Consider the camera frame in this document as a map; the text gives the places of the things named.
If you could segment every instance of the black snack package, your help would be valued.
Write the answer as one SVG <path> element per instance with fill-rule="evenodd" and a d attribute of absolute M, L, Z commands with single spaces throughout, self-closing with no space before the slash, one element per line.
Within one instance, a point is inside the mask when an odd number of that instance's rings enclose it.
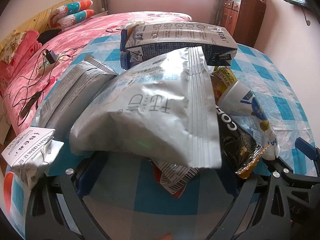
<path fill-rule="evenodd" d="M 246 179 L 268 146 L 259 146 L 255 139 L 224 113 L 221 108 L 216 106 L 216 110 L 221 148 L 230 160 L 235 173 L 241 179 Z"/>

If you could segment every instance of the floral pillow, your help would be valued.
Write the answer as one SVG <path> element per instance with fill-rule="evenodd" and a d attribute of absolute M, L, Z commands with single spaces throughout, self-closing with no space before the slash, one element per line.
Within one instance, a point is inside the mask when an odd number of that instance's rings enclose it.
<path fill-rule="evenodd" d="M 23 38 L 26 36 L 26 34 L 27 34 L 26 32 L 14 33 L 10 38 L 10 40 L 8 40 L 4 48 L 1 50 L 0 60 L 3 60 L 9 65 L 20 43 L 22 42 Z"/>

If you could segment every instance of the cabinet door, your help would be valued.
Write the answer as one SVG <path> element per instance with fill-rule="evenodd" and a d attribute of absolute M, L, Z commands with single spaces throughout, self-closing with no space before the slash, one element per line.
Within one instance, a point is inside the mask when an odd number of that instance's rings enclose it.
<path fill-rule="evenodd" d="M 228 32 L 230 33 L 230 35 L 233 35 L 233 32 L 235 30 L 236 27 L 236 22 L 237 22 L 237 17 L 238 17 L 238 12 L 237 11 L 231 11 L 231 15 L 228 18 Z"/>
<path fill-rule="evenodd" d="M 232 12 L 231 9 L 228 9 L 226 7 L 223 8 L 222 20 L 220 23 L 221 27 L 225 27 L 226 29 L 228 29 L 231 12 Z"/>

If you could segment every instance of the finger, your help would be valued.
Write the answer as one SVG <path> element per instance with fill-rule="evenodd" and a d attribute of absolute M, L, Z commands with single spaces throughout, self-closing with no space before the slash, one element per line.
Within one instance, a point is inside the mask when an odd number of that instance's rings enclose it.
<path fill-rule="evenodd" d="M 172 238 L 171 234 L 166 234 L 166 235 L 160 237 L 158 240 L 173 240 L 173 238 Z"/>

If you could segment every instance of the cabinet drawer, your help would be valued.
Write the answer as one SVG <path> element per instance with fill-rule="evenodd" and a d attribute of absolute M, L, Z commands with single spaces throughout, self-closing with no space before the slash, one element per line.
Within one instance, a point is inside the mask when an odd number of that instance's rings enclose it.
<path fill-rule="evenodd" d="M 239 7 L 240 7 L 240 2 L 234 1 L 232 9 L 235 10 L 235 11 L 239 11 Z"/>
<path fill-rule="evenodd" d="M 226 8 L 232 9 L 232 3 L 233 3 L 232 1 L 226 0 L 226 1 L 224 1 L 224 6 Z"/>

